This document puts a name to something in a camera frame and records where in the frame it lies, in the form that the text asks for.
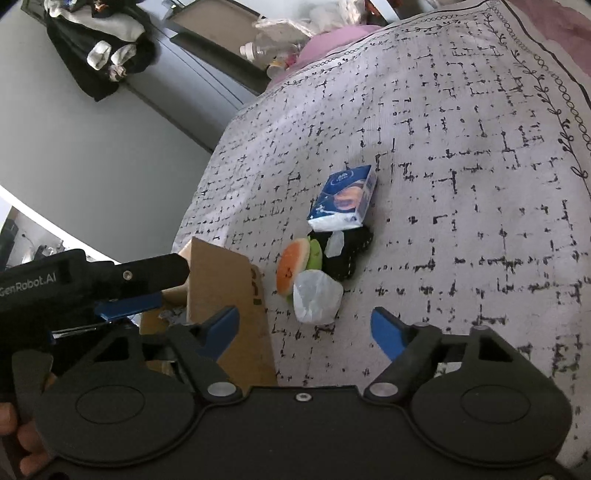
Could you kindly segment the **person's left hand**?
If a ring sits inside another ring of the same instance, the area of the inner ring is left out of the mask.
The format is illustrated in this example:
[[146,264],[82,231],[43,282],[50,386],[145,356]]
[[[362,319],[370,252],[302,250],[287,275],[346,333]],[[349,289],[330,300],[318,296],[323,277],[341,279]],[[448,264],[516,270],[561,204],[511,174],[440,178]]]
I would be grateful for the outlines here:
[[13,376],[1,375],[1,449],[10,479],[23,479],[42,471],[52,460],[35,420],[24,422],[13,404]]

